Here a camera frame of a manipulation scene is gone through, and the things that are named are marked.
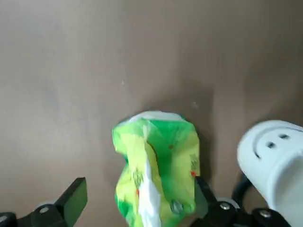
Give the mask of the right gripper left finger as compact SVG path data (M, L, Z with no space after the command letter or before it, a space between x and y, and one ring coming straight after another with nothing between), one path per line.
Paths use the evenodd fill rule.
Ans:
M44 204L24 217L13 212L0 214L2 227L72 227L87 205L85 177L76 178L53 204Z

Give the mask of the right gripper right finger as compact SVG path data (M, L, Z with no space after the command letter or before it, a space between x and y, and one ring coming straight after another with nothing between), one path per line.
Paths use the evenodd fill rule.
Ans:
M217 199L201 176L195 177L195 202L198 218L192 227L289 227L285 218L269 208L255 208L248 213L243 199L252 183L242 176L230 199Z

